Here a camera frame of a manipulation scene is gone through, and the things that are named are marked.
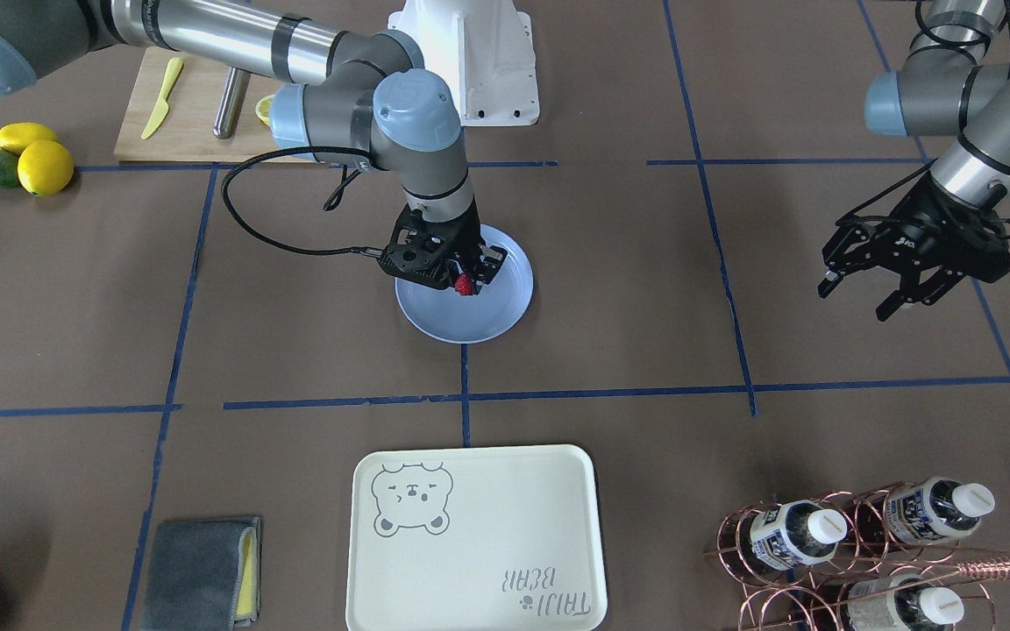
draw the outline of lemon slice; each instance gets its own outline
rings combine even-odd
[[[256,104],[256,115],[260,116],[260,120],[264,121],[264,124],[272,124],[272,99],[276,95],[268,95],[260,100],[260,103]]]

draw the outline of bear drawing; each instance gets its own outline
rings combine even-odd
[[[441,462],[435,467],[401,464],[396,470],[385,464],[373,479],[376,533],[392,536],[400,528],[424,528],[432,535],[441,535],[449,526],[446,498],[453,487],[454,481]]]

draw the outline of dark bottle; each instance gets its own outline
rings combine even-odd
[[[899,588],[886,595],[877,592]],[[839,616],[845,631],[950,631],[966,616],[966,606],[948,588],[921,583],[921,575],[897,574],[847,585],[824,588],[820,592],[831,611]],[[847,595],[836,607],[838,596]],[[823,607],[810,606],[817,631],[836,631],[836,623]]]
[[[928,546],[970,536],[980,526],[982,516],[994,508],[993,492],[985,485],[931,477],[891,492],[886,502],[877,502],[872,508],[858,507],[856,528],[860,538],[871,543],[869,547],[882,544],[886,532],[895,541]]]
[[[722,562],[738,577],[775,574],[826,561],[847,534],[844,515],[802,500],[742,520],[737,542],[721,541]]]

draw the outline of yellow lemon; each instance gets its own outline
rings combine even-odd
[[[260,103],[256,104],[256,115],[260,116],[260,120],[264,121],[264,124],[272,124],[272,99],[276,95],[268,95],[260,100]]]
[[[53,140],[33,140],[17,159],[17,181],[35,196],[52,196],[73,179],[73,155]]]
[[[57,132],[40,123],[12,123],[0,129],[0,149],[16,156],[35,140],[57,142]]]

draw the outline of round plate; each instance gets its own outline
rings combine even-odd
[[[532,264],[509,235],[482,224],[482,239],[508,251],[494,282],[478,296],[460,296],[453,289],[433,290],[396,279],[396,302],[410,323],[426,335],[449,343],[478,343],[513,327],[532,300]]]

